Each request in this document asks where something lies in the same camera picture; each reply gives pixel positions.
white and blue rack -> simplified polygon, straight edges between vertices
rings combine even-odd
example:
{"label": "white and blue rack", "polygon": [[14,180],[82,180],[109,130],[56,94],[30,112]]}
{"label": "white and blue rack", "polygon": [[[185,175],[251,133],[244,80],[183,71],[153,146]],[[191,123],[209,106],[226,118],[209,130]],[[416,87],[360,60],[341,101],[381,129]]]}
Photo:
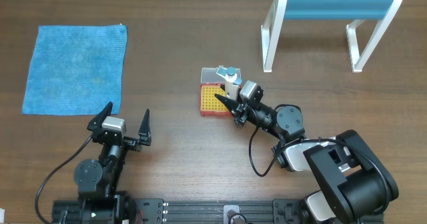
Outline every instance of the white and blue rack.
{"label": "white and blue rack", "polygon": [[[261,26],[264,72],[272,72],[283,20],[354,20],[346,26],[352,71],[359,73],[398,11],[402,0],[274,0]],[[377,20],[368,44],[359,54],[356,28]]]}

towel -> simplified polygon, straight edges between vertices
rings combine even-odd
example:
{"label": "towel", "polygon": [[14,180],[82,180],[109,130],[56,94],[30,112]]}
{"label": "towel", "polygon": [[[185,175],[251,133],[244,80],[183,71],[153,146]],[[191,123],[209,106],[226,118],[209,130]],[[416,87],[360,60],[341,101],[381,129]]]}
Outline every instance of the towel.
{"label": "towel", "polygon": [[118,114],[126,43],[124,25],[40,26],[22,114]]}

brown wood surface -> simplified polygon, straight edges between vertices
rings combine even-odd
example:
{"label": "brown wood surface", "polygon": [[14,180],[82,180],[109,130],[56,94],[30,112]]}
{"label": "brown wood surface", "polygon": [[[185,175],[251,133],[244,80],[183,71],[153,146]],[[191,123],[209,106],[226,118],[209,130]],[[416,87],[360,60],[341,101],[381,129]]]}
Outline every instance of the brown wood surface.
{"label": "brown wood surface", "polygon": [[[349,21],[285,21],[273,73],[263,73],[260,25],[272,0],[0,0],[0,207],[6,221],[38,223],[34,197],[46,175],[83,143],[92,116],[22,115],[39,25],[127,25],[119,117],[136,135],[151,109],[153,143],[129,153],[119,188],[168,200],[300,198],[318,189],[311,173],[274,165],[259,178],[248,160],[254,129],[200,117],[202,67],[242,68],[263,102],[299,105],[309,137],[355,129],[395,178],[400,197],[387,223],[427,218],[427,0],[403,4],[364,71],[351,72]],[[373,23],[358,29],[361,45]],[[259,133],[254,161],[265,169],[276,140]],[[92,143],[48,182],[41,211],[74,199],[74,167],[97,158]]]}

white stand leg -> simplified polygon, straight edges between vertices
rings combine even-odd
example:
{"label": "white stand leg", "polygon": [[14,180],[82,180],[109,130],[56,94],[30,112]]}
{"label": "white stand leg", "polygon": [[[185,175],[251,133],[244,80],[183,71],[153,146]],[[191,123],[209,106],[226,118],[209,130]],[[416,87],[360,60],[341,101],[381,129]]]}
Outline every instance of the white stand leg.
{"label": "white stand leg", "polygon": [[362,71],[363,66],[365,66],[369,56],[371,56],[376,45],[380,41],[384,32],[387,30],[387,27],[392,22],[393,17],[398,11],[401,3],[402,3],[402,0],[393,0],[393,3],[390,6],[390,8],[387,10],[387,13],[384,16],[383,20],[380,20],[379,22],[377,22],[374,32],[372,33],[371,38],[369,39],[369,42],[366,45],[365,50],[362,52],[361,56],[359,56],[359,47],[358,47],[358,41],[356,38],[356,28],[357,26],[362,24],[364,21],[355,20],[349,25],[347,25],[346,31],[347,31],[347,38],[348,38],[348,48],[350,50],[350,60],[352,62],[352,70],[354,73],[359,73]]}
{"label": "white stand leg", "polygon": [[278,45],[280,29],[285,17],[287,0],[274,0],[266,20],[261,26],[262,64],[264,72],[272,72],[274,55]]}

blue bar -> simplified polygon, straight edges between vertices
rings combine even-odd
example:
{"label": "blue bar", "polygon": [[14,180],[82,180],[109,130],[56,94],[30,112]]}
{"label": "blue bar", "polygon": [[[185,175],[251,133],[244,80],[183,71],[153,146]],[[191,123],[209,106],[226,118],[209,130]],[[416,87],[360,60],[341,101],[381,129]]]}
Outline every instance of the blue bar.
{"label": "blue bar", "polygon": [[383,19],[393,0],[288,0],[284,19]]}

